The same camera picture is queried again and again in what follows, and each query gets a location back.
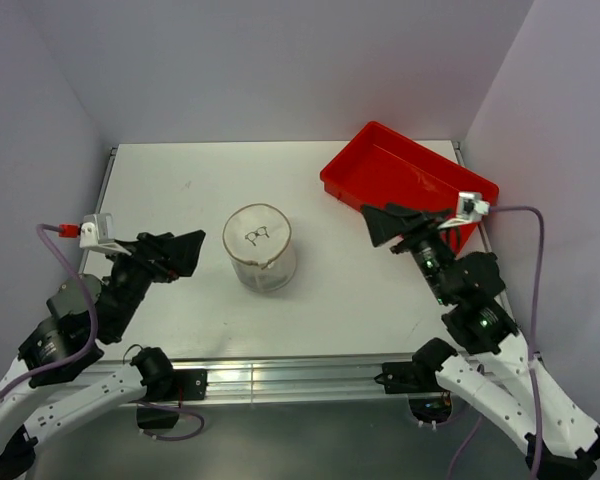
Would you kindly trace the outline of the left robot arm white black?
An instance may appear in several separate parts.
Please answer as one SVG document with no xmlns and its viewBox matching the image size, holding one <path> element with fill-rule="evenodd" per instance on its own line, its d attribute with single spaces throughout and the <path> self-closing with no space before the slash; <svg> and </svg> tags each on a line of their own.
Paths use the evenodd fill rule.
<svg viewBox="0 0 600 480">
<path fill-rule="evenodd" d="M 144 407 L 171 400 L 175 371 L 158 347 L 143 347 L 108 378 L 50 403 L 49 398 L 104 355 L 103 346 L 121 341 L 154 283 L 169 284 L 193 275 L 206 234 L 139 234 L 114 245 L 105 257 L 104 278 L 77 273 L 52 232 L 79 238 L 85 224 L 39 224 L 39 238 L 69 275 L 47 301 L 49 315 L 19 346 L 0 381 L 0 479 L 16 479 L 35 463 L 45 443 L 127 402 Z"/>
</svg>

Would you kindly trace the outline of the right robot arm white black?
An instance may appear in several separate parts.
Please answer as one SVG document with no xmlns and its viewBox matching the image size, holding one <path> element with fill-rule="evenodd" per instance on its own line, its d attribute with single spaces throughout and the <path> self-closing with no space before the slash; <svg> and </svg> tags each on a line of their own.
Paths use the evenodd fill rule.
<svg viewBox="0 0 600 480">
<path fill-rule="evenodd" d="M 505 283 L 497 256 L 457 256 L 450 233 L 501 212 L 474 192 L 455 210 L 419 211 L 388 203 L 364 205 L 371 242 L 408 252 L 439 304 L 451 342 L 433 338 L 417 350 L 404 379 L 418 389 L 461 397 L 524 454 L 533 479 L 588 479 L 600 460 L 600 423 L 564 392 L 525 335 L 498 303 Z"/>
</svg>

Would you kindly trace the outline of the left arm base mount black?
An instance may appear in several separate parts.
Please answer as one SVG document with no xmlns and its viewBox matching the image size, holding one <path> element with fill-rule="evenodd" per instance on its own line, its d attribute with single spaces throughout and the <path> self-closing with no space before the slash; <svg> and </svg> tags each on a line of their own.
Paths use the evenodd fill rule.
<svg viewBox="0 0 600 480">
<path fill-rule="evenodd" d="M 170 435 L 180 420 L 195 420 L 183 412 L 188 402 L 202 401 L 206 397 L 208 371 L 204 368 L 176 369 L 170 386 L 160 395 L 151 394 L 143 402 L 170 410 L 148 407 L 143 404 L 136 408 L 136 424 L 139 429 L 157 435 Z"/>
</svg>

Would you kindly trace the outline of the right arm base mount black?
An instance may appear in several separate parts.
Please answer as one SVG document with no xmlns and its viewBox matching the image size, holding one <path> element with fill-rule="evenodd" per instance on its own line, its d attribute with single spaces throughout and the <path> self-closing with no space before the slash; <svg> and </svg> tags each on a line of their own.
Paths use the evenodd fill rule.
<svg viewBox="0 0 600 480">
<path fill-rule="evenodd" d="M 373 380 L 387 395 L 406 395 L 417 422 L 434 426 L 451 419 L 451 394 L 438 385 L 426 366 L 413 361 L 385 362 Z"/>
</svg>

